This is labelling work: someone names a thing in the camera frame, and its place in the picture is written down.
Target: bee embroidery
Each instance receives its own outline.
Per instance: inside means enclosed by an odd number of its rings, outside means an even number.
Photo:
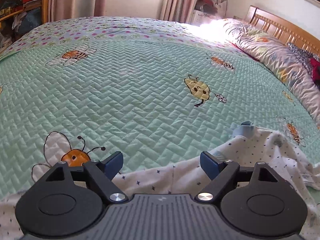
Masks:
[[[46,65],[51,66],[63,63],[67,67],[78,62],[79,59],[87,58],[89,54],[93,54],[96,51],[96,49],[90,49],[88,45],[80,45],[75,49],[67,49],[61,57],[49,61]]]
[[[277,119],[279,120],[280,124],[282,125],[284,129],[284,133],[287,137],[294,140],[299,146],[305,147],[306,144],[303,141],[303,137],[300,136],[299,130],[293,125],[293,122],[289,122],[284,117],[277,116]]]
[[[225,60],[219,59],[217,57],[211,57],[211,56],[209,56],[209,57],[210,58],[207,57],[207,59],[211,59],[211,65],[214,65],[216,63],[216,64],[221,65],[222,69],[226,69],[232,73],[235,72],[236,69],[233,67],[233,65],[231,63],[225,62]]]
[[[5,84],[1,84],[1,85],[0,85],[0,95],[1,95],[1,93],[2,93],[2,91],[3,91],[3,86],[5,86]]]
[[[33,181],[35,182],[40,179],[58,161],[66,161],[70,167],[82,166],[91,160],[89,157],[90,152],[95,149],[106,150],[105,147],[95,147],[86,153],[84,152],[85,140],[81,136],[77,138],[84,143],[82,150],[71,149],[70,142],[64,134],[56,131],[51,132],[44,143],[44,158],[46,163],[38,163],[32,167],[31,177]]]
[[[292,97],[286,91],[283,90],[282,93],[291,103],[293,103],[295,105]]]
[[[190,89],[191,94],[193,94],[196,98],[199,98],[201,102],[196,104],[195,107],[199,107],[205,101],[209,100],[210,98],[210,88],[207,84],[198,80],[198,77],[193,79],[191,75],[188,75],[189,78],[185,78],[184,82],[187,87]]]

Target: wooden headboard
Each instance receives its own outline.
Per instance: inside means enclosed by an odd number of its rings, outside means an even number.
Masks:
[[[320,41],[316,37],[276,15],[250,6],[245,21],[273,35],[283,44],[292,42],[299,48],[320,55]]]

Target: white blanket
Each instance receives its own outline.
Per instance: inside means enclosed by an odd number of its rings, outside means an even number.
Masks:
[[[303,152],[279,131],[243,124],[234,130],[232,139],[210,153],[221,160],[234,160],[241,166],[254,166],[258,161],[268,163],[294,186],[308,206],[308,218],[301,236],[307,240],[320,239],[320,212],[306,188],[311,186],[320,190],[320,168],[312,167]],[[113,182],[128,196],[134,193],[190,193],[194,196],[210,180],[199,166],[199,157],[196,157],[166,167],[118,174]],[[22,236],[14,215],[15,205],[22,194],[10,195],[0,202],[1,239]]]

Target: flower embroidery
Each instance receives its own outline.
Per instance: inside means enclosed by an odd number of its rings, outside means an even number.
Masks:
[[[219,100],[219,102],[226,103],[227,99],[223,95],[215,94],[216,98]]]
[[[67,67],[78,62],[79,59],[87,58],[89,54],[93,54],[96,51],[96,49],[89,48],[88,45],[80,45],[73,50],[67,49],[65,54],[49,61],[46,65],[51,66],[63,63],[63,65]]]
[[[257,41],[269,42],[269,40],[267,38],[264,38],[264,37],[257,39]]]

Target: quilted bedspread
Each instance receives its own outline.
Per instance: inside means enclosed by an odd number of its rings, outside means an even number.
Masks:
[[[59,160],[81,165],[120,150],[121,172],[188,160],[245,120],[280,130],[319,162],[320,131],[301,103],[214,37],[97,17],[48,23],[14,43],[0,61],[0,195],[30,187],[33,167]]]

